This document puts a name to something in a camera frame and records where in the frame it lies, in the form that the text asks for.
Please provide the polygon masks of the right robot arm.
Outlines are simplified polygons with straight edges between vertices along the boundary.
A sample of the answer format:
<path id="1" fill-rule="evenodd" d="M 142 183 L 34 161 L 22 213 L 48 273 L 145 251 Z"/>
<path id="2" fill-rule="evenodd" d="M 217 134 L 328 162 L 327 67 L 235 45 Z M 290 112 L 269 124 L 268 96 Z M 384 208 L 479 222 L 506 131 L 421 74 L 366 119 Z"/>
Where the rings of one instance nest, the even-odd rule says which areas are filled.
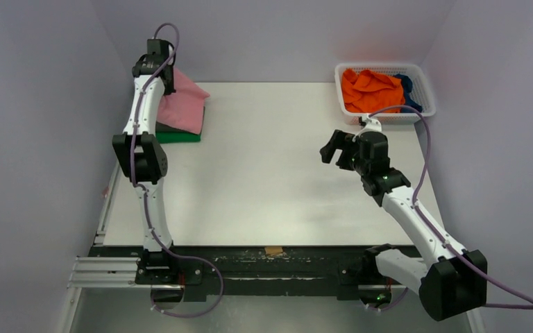
<path id="1" fill-rule="evenodd" d="M 436 321 L 483 307 L 487 303 L 487 259 L 453 239 L 415 197 L 406 176 L 391 166 L 387 136 L 375 131 L 360 135 L 335 130 L 320 149 L 329 164 L 356 172 L 364 191 L 387 212 L 413 242 L 421 260 L 383 244 L 365 250 L 361 271 L 370 282 L 390 278 L 413 291 Z"/>

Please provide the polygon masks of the pink t shirt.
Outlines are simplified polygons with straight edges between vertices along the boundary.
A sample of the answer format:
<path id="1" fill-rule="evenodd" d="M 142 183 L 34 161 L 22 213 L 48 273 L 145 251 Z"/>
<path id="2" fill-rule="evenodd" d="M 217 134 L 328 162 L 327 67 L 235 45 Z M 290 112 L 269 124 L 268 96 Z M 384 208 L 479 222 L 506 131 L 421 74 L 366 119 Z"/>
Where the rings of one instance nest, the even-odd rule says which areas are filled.
<path id="1" fill-rule="evenodd" d="M 205 107 L 205 102 L 210 97 L 210 93 L 202 89 L 177 68 L 174 68 L 174 83 L 176 92 L 161 98 L 158 115 L 159 112 L 165 108 L 185 111 L 186 109 Z M 170 128 L 161 128 L 156 122 L 156 132 L 180 131 Z"/>

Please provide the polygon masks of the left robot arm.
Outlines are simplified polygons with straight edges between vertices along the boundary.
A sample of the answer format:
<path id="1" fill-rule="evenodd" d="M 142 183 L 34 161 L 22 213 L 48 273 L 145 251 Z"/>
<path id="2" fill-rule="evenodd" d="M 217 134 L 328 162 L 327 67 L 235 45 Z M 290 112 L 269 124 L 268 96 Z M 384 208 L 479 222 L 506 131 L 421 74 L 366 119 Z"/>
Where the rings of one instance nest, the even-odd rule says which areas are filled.
<path id="1" fill-rule="evenodd" d="M 179 274 L 178 259 L 168 249 L 173 239 L 164 207 L 164 177 L 168 159 L 156 137 L 158 110 L 163 97 L 174 93 L 172 43 L 157 38 L 146 42 L 146 53 L 132 69 L 133 103 L 122 133 L 112 147 L 123 174 L 135 190 L 142 212 L 143 251 L 137 263 L 137 282 L 169 284 Z"/>

